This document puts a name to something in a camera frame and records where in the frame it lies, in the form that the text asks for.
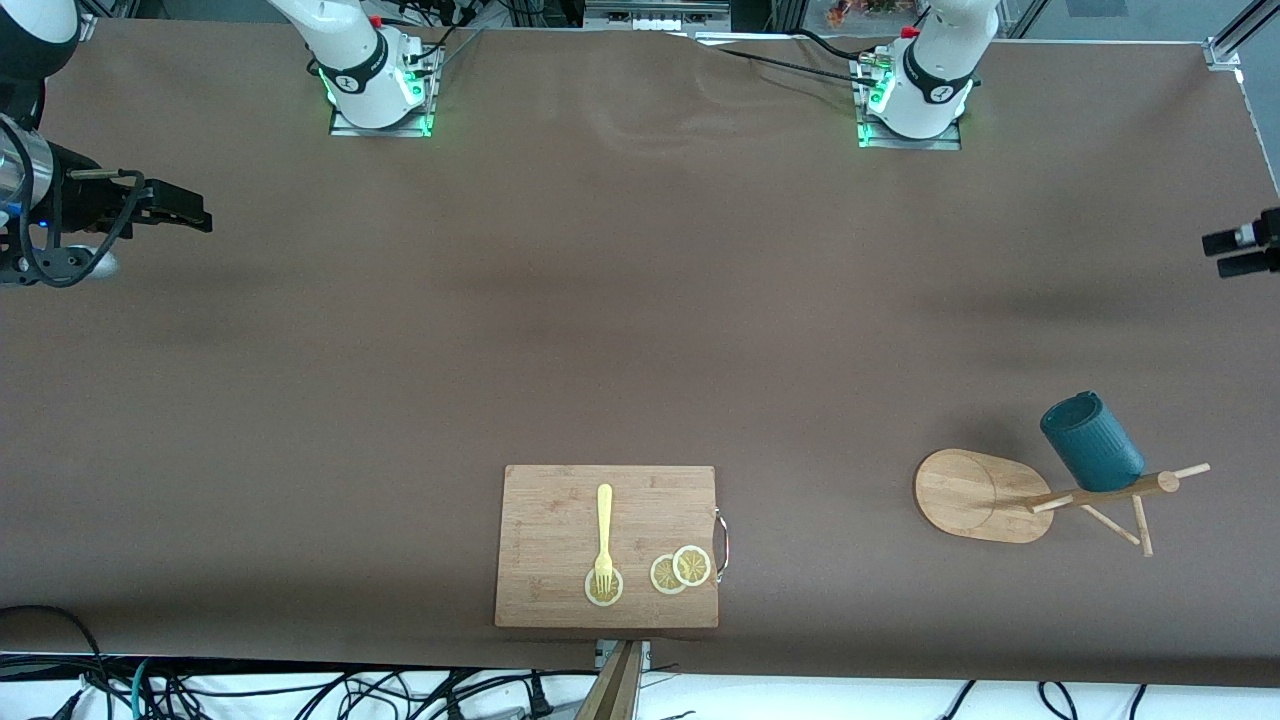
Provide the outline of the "grey power strip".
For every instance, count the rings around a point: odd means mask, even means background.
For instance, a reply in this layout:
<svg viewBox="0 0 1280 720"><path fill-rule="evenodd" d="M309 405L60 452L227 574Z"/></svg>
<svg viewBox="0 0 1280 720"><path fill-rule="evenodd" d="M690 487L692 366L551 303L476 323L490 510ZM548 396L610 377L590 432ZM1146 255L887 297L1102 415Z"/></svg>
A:
<svg viewBox="0 0 1280 720"><path fill-rule="evenodd" d="M582 0L585 29L730 32L730 0Z"/></svg>

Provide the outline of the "wooden beam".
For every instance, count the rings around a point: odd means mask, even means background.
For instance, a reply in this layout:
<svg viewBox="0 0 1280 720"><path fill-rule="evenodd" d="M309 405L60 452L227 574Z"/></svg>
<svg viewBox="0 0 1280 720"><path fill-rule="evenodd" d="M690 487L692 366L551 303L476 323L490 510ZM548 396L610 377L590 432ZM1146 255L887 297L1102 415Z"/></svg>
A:
<svg viewBox="0 0 1280 720"><path fill-rule="evenodd" d="M635 720L640 680L650 667L648 641L612 641L573 720Z"/></svg>

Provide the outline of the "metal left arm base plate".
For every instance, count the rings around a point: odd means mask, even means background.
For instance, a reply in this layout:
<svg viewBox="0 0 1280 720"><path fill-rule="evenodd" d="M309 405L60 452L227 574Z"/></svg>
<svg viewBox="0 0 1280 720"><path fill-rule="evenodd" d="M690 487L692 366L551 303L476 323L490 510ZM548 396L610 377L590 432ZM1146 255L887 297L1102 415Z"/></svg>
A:
<svg viewBox="0 0 1280 720"><path fill-rule="evenodd" d="M895 133L882 120L868 118L858 123L858 142L864 149L959 151L963 147L960 124L957 122L952 122L936 137L909 138Z"/></svg>

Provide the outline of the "brown table cover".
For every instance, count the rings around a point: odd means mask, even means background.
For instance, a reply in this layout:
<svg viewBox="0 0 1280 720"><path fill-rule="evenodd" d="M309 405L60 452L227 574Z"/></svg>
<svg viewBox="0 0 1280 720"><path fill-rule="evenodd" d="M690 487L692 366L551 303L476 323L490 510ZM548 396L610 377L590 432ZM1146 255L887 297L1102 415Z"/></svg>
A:
<svg viewBox="0 0 1280 720"><path fill-rule="evenodd" d="M710 465L732 560L686 673L1280 685L1280 204L1192 44L997 44L959 151L669 35L453 42L429 138L340 138L287 24L114 20L44 131L205 196L120 270L0 290L0 606L116 653L589 665L494 623L511 464ZM1096 392L1153 555L1079 510L946 534L922 460L1080 489Z"/></svg>

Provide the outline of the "wooden mug rack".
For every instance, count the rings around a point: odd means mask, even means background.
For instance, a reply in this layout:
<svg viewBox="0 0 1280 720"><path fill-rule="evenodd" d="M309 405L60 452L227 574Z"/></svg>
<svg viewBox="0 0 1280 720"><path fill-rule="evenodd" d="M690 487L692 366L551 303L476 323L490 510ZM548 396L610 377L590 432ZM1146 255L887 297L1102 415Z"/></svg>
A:
<svg viewBox="0 0 1280 720"><path fill-rule="evenodd" d="M1052 492L1033 468L1005 457L943 448L922 460L913 493L923 518L946 534L1004 544L1039 541L1062 512L1079 510L1129 544L1153 555L1144 498L1176 493L1181 483L1211 471L1202 462L1139 477L1132 486L1094 492Z"/></svg>

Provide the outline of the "teal mug yellow inside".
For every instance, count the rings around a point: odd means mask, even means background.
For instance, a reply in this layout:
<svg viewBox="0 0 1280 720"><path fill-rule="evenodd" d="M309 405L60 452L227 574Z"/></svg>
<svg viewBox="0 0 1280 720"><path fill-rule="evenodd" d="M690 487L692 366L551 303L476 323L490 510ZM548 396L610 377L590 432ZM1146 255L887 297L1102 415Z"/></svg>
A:
<svg viewBox="0 0 1280 720"><path fill-rule="evenodd" d="M1093 391L1055 404L1041 418L1039 429L1084 491L1125 489L1146 473L1144 456Z"/></svg>

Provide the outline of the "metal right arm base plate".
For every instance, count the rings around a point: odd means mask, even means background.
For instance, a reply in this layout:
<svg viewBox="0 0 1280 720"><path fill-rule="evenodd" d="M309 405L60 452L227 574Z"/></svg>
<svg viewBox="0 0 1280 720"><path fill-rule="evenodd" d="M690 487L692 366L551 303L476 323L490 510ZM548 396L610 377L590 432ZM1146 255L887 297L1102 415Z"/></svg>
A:
<svg viewBox="0 0 1280 720"><path fill-rule="evenodd" d="M381 128L362 128L333 108L329 135L335 137L428 138L433 136L434 119L434 106L428 105L411 109L394 124Z"/></svg>

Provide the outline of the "yellow plastic fork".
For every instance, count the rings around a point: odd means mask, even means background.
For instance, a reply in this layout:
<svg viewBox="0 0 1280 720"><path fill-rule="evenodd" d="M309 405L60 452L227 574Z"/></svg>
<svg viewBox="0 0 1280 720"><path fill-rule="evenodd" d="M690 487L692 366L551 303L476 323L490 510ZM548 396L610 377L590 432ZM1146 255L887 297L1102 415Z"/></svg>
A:
<svg viewBox="0 0 1280 720"><path fill-rule="evenodd" d="M593 592L600 600L612 592L614 578L614 565L611 556L612 501L612 486L600 484L596 488L598 552L591 573Z"/></svg>

